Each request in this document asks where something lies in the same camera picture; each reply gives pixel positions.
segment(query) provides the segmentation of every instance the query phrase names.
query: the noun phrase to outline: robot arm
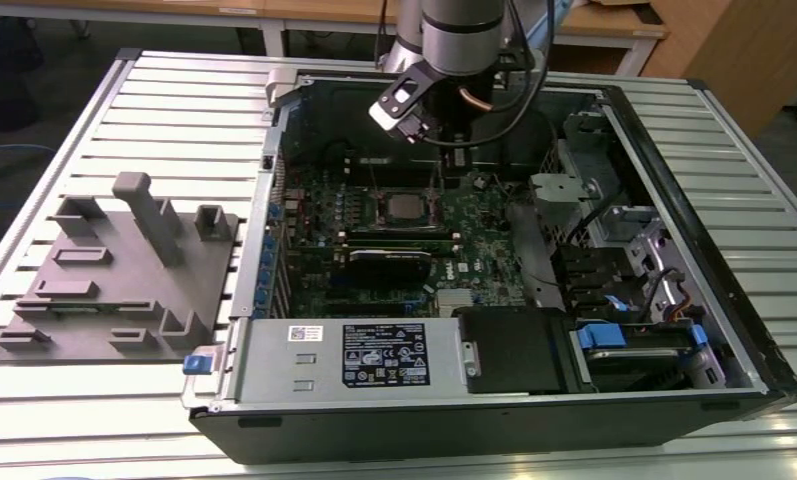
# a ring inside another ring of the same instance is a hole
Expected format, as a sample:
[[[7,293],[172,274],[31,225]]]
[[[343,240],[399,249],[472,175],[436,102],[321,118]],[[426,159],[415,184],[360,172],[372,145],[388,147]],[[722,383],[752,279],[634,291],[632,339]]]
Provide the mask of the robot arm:
[[[512,0],[402,1],[395,45],[383,67],[403,73],[368,110],[396,138],[428,141],[436,130],[440,143],[467,140],[471,121],[491,107],[495,74],[532,67],[523,39],[515,42],[523,45],[522,53],[502,48],[506,2],[510,25],[516,27]],[[552,18],[563,18],[570,4],[571,0],[547,1],[555,6]],[[538,24],[546,18],[544,12]],[[511,36],[522,32],[520,27],[510,30]]]

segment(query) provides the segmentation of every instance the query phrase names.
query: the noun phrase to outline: black plastic cover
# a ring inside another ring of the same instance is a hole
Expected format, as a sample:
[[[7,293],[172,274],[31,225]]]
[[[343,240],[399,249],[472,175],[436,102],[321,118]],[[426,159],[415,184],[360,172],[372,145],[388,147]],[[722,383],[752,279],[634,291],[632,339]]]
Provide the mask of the black plastic cover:
[[[456,311],[460,340],[475,346],[479,375],[470,393],[576,393],[568,331],[572,319],[558,309],[467,307]]]

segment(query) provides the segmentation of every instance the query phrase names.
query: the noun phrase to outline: table leg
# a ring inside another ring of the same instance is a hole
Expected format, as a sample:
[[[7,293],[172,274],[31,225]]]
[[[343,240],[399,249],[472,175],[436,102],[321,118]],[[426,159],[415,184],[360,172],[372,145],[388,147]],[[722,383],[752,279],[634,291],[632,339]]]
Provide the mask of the table leg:
[[[89,38],[89,22],[87,20],[69,20],[68,23],[80,40]]]
[[[620,65],[616,67],[615,75],[623,77],[636,77],[640,75],[650,53],[655,47],[655,39],[643,38],[635,41],[632,47],[626,51]]]
[[[261,35],[264,36],[264,52],[268,57],[285,56],[284,22],[275,18],[263,18]]]

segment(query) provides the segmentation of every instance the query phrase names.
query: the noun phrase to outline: motherboard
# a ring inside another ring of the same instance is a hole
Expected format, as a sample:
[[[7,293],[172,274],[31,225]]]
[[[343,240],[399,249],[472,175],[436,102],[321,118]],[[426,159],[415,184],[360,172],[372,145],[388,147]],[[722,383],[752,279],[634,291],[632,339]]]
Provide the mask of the motherboard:
[[[292,318],[436,317],[460,306],[524,305],[504,207],[526,192],[479,172],[446,188],[430,166],[427,185],[412,187],[380,180],[372,167],[364,181],[307,166],[288,172]]]

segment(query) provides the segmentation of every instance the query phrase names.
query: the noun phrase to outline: white label sticker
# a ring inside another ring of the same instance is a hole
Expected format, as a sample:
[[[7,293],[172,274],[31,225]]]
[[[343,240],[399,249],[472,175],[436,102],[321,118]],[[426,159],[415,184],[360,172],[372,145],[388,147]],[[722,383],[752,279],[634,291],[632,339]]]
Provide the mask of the white label sticker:
[[[651,32],[650,30],[635,30],[632,32],[635,37],[662,37],[664,34],[662,32]]]
[[[219,8],[220,13],[237,13],[239,15],[255,15],[255,10],[251,8]]]
[[[321,325],[295,325],[288,327],[289,342],[320,342],[323,340]]]

